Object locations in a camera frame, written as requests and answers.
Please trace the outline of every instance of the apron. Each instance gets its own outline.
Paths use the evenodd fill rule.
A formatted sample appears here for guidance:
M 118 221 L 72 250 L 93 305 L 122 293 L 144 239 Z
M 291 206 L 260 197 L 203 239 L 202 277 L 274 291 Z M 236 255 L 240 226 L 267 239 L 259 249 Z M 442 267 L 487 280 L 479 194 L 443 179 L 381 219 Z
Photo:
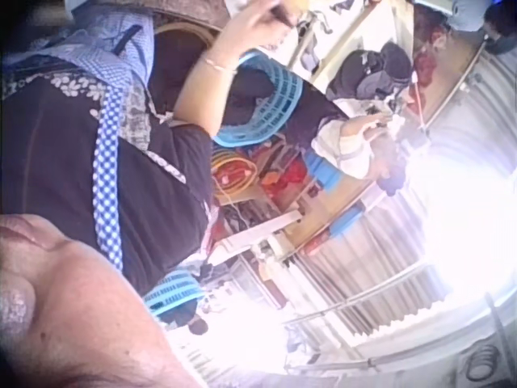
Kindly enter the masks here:
M 41 40 L 34 51 L 6 56 L 2 66 L 4 74 L 9 74 L 7 79 L 29 77 L 34 73 L 45 76 L 77 72 L 79 69 L 104 82 L 105 87 L 99 91 L 102 98 L 93 161 L 93 216 L 101 252 L 122 271 L 117 192 L 119 137 L 142 151 L 174 179 L 183 184 L 187 180 L 176 167 L 147 149 L 151 130 L 147 115 L 149 111 L 156 114 L 145 87 L 153 68 L 151 14 L 112 11 L 106 7 L 100 10 L 91 7 L 87 15 L 82 15 L 81 20 L 87 21 L 85 28 L 65 31 L 53 40 Z M 4 90 L 2 97 L 13 92 L 16 89 Z M 134 111 L 141 115 L 133 117 Z M 206 202 L 189 191 L 208 217 Z

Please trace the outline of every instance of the lips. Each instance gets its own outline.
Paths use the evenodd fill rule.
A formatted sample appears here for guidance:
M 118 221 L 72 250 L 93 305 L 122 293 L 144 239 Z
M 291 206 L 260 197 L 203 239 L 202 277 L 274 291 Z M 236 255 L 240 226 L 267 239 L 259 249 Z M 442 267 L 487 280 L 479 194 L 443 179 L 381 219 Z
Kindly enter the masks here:
M 30 243 L 43 249 L 46 245 L 39 238 L 36 228 L 25 218 L 17 215 L 0 216 L 0 238 Z

